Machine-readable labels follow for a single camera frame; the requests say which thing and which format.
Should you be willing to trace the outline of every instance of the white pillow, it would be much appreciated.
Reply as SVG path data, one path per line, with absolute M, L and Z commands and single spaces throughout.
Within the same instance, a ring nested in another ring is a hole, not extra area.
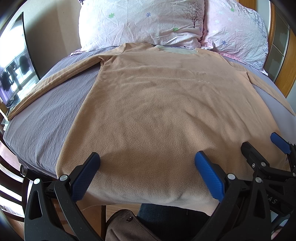
M 131 42 L 199 48 L 204 9 L 204 0 L 84 0 L 81 50 Z

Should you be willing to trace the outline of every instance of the pink pillow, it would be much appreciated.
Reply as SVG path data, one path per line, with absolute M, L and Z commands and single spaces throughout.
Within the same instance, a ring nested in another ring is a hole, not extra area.
M 264 20 L 235 0 L 205 0 L 201 46 L 262 70 L 268 53 Z

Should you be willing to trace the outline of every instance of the pillow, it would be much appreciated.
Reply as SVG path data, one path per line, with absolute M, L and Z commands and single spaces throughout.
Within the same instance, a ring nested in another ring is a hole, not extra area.
M 205 0 L 203 49 L 262 70 L 268 53 L 264 20 L 235 0 Z
M 84 0 L 81 50 L 131 42 L 199 48 L 204 9 L 204 0 Z

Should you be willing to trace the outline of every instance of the person's hand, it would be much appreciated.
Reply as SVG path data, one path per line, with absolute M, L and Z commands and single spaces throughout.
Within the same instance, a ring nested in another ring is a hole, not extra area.
M 282 228 L 276 230 L 276 231 L 272 234 L 272 236 L 271 236 L 271 240 L 273 240 L 273 239 L 275 238 L 275 236 L 278 235 L 278 233 L 281 231 L 281 229 L 282 229 Z

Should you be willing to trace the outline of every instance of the mattress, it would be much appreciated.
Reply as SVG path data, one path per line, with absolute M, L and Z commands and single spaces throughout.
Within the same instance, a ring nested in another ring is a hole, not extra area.
M 68 56 L 58 62 L 43 79 L 77 61 L 113 48 Z M 247 65 L 241 65 L 280 93 L 266 75 Z M 56 177 L 55 166 L 64 140 L 99 70 L 100 64 L 74 76 L 38 98 L 13 118 L 4 134 L 4 140 L 16 154 L 20 163 L 30 169 Z M 296 143 L 296 118 L 265 91 L 257 86 L 254 88 L 270 109 L 282 137 L 291 143 Z

